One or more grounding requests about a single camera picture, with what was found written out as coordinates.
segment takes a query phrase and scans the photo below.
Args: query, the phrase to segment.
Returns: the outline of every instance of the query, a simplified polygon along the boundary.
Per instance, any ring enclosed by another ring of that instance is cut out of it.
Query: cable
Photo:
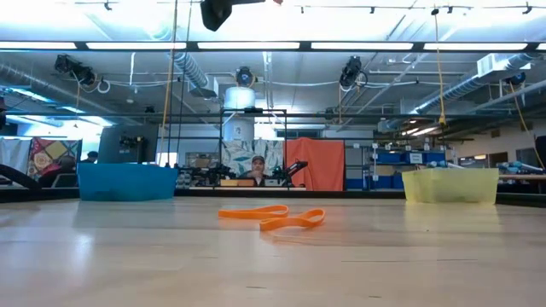
[[[435,9],[436,14],[433,11],[434,15],[434,27],[436,34],[436,62],[438,63],[438,76],[440,80],[440,118],[439,123],[445,125],[445,107],[444,107],[444,80],[442,78],[442,64],[440,62],[440,45],[439,45],[439,35],[438,35],[438,10]]]
[[[189,21],[191,20],[192,8],[193,8],[193,5],[189,5],[188,30],[186,31],[186,42],[188,42],[188,40],[189,40]],[[186,85],[186,62],[187,62],[187,59],[188,59],[188,50],[186,49],[185,54],[184,54],[184,69],[183,69],[183,72],[182,72],[182,93],[180,94],[180,102],[182,102],[184,100],[184,85]],[[182,104],[180,105],[179,115],[182,115]],[[180,122],[178,122],[177,163],[180,160],[180,157],[178,157],[178,153],[180,153],[179,149],[180,149],[180,135],[181,134],[182,134],[182,124]]]
[[[514,93],[514,85],[511,82],[509,82],[509,83],[510,83],[510,89],[512,90],[512,93]],[[529,129],[527,129],[527,124],[526,124],[525,120],[523,119],[523,114],[521,113],[520,104],[518,103],[518,96],[514,96],[514,103],[515,103],[515,107],[518,109],[518,114],[520,115],[521,124],[523,125],[523,128],[526,130],[527,134],[530,137],[532,137],[532,147],[533,147],[533,149],[535,149],[535,154],[537,155],[538,163],[540,163],[540,167],[542,167],[544,169],[544,163],[543,163],[542,159],[540,159],[540,154],[538,154],[537,143],[536,143],[535,137],[531,134]]]
[[[176,30],[177,30],[177,19],[178,19],[178,0],[175,0],[174,4],[174,19],[172,22],[172,42],[175,43],[177,40]],[[160,144],[160,159],[158,164],[161,166],[161,156],[163,154],[163,140],[165,139],[165,123],[167,121],[167,108],[169,107],[170,98],[172,95],[171,86],[172,86],[172,72],[174,71],[174,44],[172,45],[170,60],[169,60],[169,74],[167,75],[167,86],[165,92],[165,105],[163,106],[163,120],[161,124],[161,144]],[[169,163],[170,155],[167,153],[167,163]]]

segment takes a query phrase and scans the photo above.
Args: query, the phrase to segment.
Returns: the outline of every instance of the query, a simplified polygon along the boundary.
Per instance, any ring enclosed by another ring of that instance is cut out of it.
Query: wall
[[[533,121],[533,130],[530,132],[534,136],[546,135],[546,123]],[[533,147],[533,139],[526,132],[521,131],[519,124],[501,127],[501,136],[491,138],[491,133],[487,131],[483,135],[467,136],[474,141],[466,141],[463,144],[451,144],[456,150],[456,156],[468,157],[478,154],[496,154],[508,152],[508,160],[516,161],[516,150]]]

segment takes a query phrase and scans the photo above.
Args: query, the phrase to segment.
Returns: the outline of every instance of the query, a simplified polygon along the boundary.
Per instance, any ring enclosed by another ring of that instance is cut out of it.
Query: white cylindrical tank
[[[231,87],[225,91],[224,108],[243,109],[254,107],[256,93],[244,87]],[[225,141],[252,141],[254,139],[254,118],[231,118],[224,125]]]

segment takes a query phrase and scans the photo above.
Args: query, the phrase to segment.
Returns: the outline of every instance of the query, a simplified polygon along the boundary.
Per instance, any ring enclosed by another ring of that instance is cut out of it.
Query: yellow plastic bin
[[[426,169],[402,173],[410,203],[495,204],[498,169]]]

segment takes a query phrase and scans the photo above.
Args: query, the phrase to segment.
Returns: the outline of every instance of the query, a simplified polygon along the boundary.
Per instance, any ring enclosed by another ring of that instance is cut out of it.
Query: cap
[[[265,163],[265,159],[264,159],[264,157],[262,157],[262,156],[254,156],[254,158],[253,158],[253,163],[254,163],[254,161],[256,161],[257,159],[258,159],[258,160],[262,160],[262,162]]]

